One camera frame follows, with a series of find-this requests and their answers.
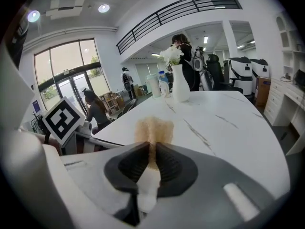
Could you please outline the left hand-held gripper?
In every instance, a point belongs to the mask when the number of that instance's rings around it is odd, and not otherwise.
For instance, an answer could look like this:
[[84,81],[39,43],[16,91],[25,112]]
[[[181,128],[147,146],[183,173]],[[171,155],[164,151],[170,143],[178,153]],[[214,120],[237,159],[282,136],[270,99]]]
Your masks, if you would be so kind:
[[[85,116],[70,102],[67,97],[60,99],[52,109],[42,118],[47,128],[44,144],[49,144],[53,137],[64,154],[74,155],[77,150],[77,135],[91,137],[92,124],[85,120]],[[91,142],[106,149],[122,147],[123,145],[92,137]]]

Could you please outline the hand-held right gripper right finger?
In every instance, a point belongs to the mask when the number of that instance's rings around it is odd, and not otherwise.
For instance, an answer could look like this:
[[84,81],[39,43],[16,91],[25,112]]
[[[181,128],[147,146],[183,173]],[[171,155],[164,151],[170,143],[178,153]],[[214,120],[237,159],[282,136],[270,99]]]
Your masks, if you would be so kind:
[[259,183],[221,158],[157,144],[161,173],[156,215],[166,220],[242,220],[273,202]]

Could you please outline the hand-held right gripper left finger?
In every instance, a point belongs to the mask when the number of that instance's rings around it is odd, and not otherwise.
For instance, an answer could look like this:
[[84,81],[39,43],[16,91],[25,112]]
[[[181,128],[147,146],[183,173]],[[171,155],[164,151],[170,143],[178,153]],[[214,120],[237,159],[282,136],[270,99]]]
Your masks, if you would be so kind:
[[148,165],[147,143],[62,156],[69,176],[86,198],[109,215],[137,215],[138,180]]

